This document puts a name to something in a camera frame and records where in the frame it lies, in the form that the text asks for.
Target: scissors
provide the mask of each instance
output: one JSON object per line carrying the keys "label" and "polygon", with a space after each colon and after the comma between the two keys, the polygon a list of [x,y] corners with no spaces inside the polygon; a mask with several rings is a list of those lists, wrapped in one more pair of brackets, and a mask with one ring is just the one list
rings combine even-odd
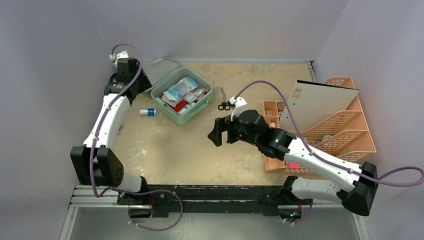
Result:
{"label": "scissors", "polygon": [[221,93],[222,93],[222,103],[218,105],[218,110],[220,110],[220,111],[231,110],[230,103],[227,102],[227,95],[225,94],[223,87],[221,87]]}

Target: white connector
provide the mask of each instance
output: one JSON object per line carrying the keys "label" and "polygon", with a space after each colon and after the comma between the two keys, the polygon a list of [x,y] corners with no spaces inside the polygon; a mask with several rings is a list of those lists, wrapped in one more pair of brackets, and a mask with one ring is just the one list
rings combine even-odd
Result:
{"label": "white connector", "polygon": [[115,65],[115,68],[118,68],[118,63],[117,63],[118,59],[127,59],[129,57],[130,57],[130,55],[128,54],[127,51],[121,51],[118,54],[110,54],[109,55],[110,60]]}

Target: blue and white package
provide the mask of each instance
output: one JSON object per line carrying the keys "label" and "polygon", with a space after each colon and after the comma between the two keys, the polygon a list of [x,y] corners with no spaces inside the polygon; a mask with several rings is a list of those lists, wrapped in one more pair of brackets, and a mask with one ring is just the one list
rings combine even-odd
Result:
{"label": "blue and white package", "polygon": [[186,76],[167,91],[163,92],[163,95],[169,100],[179,102],[188,92],[198,87],[199,85],[195,80]]}

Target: white wall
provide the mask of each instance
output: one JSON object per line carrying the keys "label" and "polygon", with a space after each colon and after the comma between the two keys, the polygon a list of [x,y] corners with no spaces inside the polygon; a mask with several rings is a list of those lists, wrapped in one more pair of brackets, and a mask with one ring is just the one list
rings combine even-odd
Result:
{"label": "white wall", "polygon": [[59,238],[108,54],[82,1],[0,1],[1,239]]}
{"label": "white wall", "polygon": [[309,61],[348,0],[87,0],[110,45],[147,59]]}
{"label": "white wall", "polygon": [[[401,166],[424,168],[424,1],[349,0],[316,59],[320,82],[351,76],[378,154],[379,174]],[[388,181],[409,182],[408,171]],[[424,186],[380,185],[366,218],[372,240],[415,240],[424,235]]]}

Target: beige tabletop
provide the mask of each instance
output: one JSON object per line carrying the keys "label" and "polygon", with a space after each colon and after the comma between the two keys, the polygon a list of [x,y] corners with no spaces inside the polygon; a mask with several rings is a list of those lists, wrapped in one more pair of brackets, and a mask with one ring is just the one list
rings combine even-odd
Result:
{"label": "beige tabletop", "polygon": [[[184,125],[177,125],[158,111],[156,116],[139,115],[140,108],[154,108],[150,94],[137,96],[123,120],[114,152],[126,172],[144,176],[149,184],[193,185],[281,185],[286,174],[264,173],[264,155],[245,142],[216,147],[208,138],[218,117],[219,87],[228,98],[255,80],[266,80],[283,93],[293,90],[296,80],[311,81],[306,64],[186,63],[214,87],[208,107]],[[280,101],[268,85],[258,83],[241,95],[249,109],[263,114],[263,101]]]}

